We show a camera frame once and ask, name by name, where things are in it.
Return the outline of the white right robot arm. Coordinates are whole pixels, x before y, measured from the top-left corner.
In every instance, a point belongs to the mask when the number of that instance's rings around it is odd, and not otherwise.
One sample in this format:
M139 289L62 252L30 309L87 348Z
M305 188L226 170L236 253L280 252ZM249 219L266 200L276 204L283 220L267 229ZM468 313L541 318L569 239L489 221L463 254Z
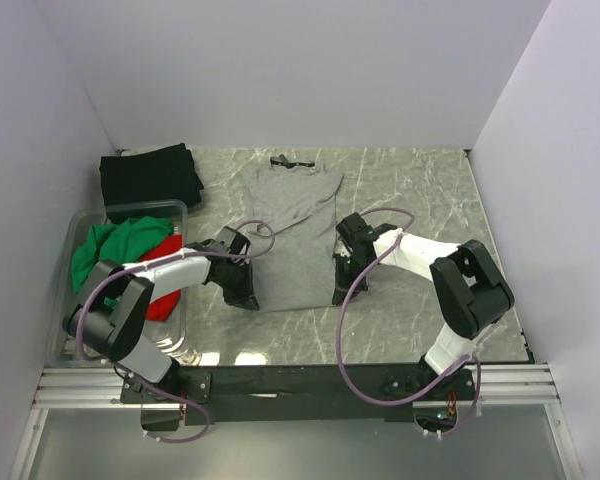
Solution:
M337 368L347 387L361 400L383 407L402 406L425 396L440 399L454 386L453 374L474 355L481 335L497 323L515 304L514 294L495 260L478 240L462 244L440 242L397 227L368 225L364 216L353 213L336 226L347 254L338 255L349 284L340 297L336 327ZM341 339L349 302L362 281L378 265L396 267L430 281L443 316L434 343L419 362L420 389L399 400L373 398L354 384L344 364Z

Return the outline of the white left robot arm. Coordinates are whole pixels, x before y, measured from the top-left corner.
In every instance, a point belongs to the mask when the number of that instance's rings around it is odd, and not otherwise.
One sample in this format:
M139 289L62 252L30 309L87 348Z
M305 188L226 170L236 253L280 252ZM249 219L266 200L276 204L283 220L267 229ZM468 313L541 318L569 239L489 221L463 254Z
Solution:
M96 263L63 319L64 331L79 350L88 347L102 359L144 378L156 401L182 396L180 364L143 333L150 304L192 285L219 286L224 302L257 311L249 239L225 227L214 239L188 244L145 262Z

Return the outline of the grey t-shirt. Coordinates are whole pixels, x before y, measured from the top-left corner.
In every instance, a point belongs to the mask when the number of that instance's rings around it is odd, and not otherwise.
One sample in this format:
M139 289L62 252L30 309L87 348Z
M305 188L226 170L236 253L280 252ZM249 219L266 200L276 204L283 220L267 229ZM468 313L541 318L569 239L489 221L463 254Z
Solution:
M262 163L242 173L251 218L248 235L259 253L253 285L261 312L328 307L335 291L336 196L343 174L313 167Z

